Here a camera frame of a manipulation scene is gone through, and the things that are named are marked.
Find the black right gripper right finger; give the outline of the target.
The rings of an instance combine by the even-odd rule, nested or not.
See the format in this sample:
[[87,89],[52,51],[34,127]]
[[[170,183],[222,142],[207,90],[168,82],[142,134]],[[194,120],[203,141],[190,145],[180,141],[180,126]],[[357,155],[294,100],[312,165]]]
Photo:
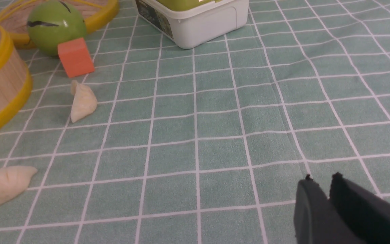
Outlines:
[[390,203],[343,177],[332,175],[329,200],[349,229],[367,244],[390,244]]

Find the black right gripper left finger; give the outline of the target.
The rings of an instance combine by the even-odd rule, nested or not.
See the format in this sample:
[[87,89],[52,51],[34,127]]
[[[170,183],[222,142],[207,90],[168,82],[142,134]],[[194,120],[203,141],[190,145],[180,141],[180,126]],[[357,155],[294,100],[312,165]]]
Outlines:
[[298,244],[363,244],[342,221],[320,185],[310,175],[298,182],[294,210]]

